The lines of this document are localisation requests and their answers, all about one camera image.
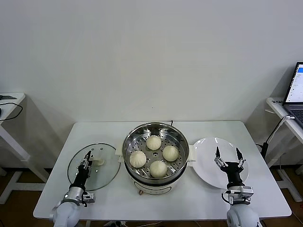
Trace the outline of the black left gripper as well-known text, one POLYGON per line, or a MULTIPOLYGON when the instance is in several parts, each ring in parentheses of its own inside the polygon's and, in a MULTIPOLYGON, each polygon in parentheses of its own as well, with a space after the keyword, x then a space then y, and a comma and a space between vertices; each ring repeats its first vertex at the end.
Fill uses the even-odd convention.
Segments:
POLYGON ((90 156, 90 152, 88 152, 84 158, 80 162, 80 166, 78 166, 78 174, 74 182, 72 183, 72 187, 85 188, 85 183, 90 177, 92 164, 93 164, 94 156, 90 156))

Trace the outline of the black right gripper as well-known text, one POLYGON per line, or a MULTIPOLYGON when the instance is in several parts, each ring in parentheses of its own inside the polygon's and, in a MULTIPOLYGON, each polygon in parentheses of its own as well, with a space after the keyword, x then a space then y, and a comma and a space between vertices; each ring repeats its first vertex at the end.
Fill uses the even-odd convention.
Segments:
POLYGON ((244 186, 240 173, 244 170, 243 165, 244 165, 244 162, 246 161, 246 159, 243 158, 243 155, 238 148, 236 148, 236 153, 237 153, 237 158, 239 161, 238 163, 237 162, 225 162, 221 158, 219 148, 216 147, 214 161, 218 165, 218 167, 221 168, 221 171, 223 171, 227 174, 227 178, 228 178, 227 187, 244 186))

